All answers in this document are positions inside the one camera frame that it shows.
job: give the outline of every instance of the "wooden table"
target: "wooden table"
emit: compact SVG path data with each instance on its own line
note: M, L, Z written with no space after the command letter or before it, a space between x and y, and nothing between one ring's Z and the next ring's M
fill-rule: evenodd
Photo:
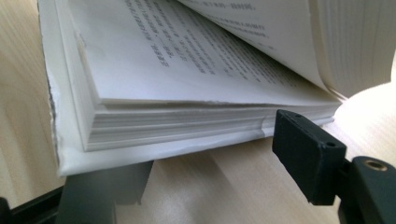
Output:
M361 92L324 127L349 159L396 165L396 86ZM120 223L337 223L314 207L271 151L272 139L155 161L142 205ZM12 207L63 184L50 138L48 88L36 0L0 1L0 196Z

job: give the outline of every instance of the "book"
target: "book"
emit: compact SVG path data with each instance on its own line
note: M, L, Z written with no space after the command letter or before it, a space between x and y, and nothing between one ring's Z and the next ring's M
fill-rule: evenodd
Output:
M388 82L393 1L40 0L60 175L332 121Z

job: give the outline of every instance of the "stack of pages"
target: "stack of pages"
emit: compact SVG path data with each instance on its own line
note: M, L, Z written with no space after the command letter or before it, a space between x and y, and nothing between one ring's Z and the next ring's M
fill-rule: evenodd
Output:
M279 108L330 122L389 81L378 2L40 0L59 174L271 136Z

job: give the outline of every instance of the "open book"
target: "open book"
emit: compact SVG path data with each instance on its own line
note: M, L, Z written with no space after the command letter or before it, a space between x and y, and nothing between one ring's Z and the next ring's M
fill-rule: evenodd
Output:
M40 0L53 138L72 175L317 124L388 82L394 1Z

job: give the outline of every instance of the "book page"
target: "book page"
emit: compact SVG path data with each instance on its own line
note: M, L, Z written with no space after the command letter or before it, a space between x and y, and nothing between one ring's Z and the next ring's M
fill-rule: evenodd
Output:
M338 104L177 1L70 1L103 102Z
M309 3L271 0L179 0L250 45L326 89L318 71Z

